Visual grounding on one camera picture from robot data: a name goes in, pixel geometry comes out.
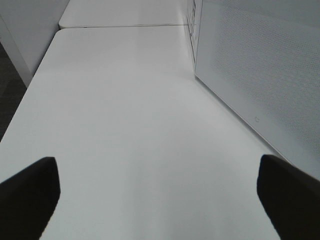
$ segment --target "white table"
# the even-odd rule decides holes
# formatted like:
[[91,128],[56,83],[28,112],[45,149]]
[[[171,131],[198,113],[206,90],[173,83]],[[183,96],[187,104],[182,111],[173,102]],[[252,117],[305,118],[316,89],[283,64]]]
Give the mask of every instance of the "white table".
[[64,29],[0,143],[0,181],[56,157],[43,240],[276,240],[272,153],[194,78],[185,26]]
[[184,25],[186,0],[70,0],[64,28]]

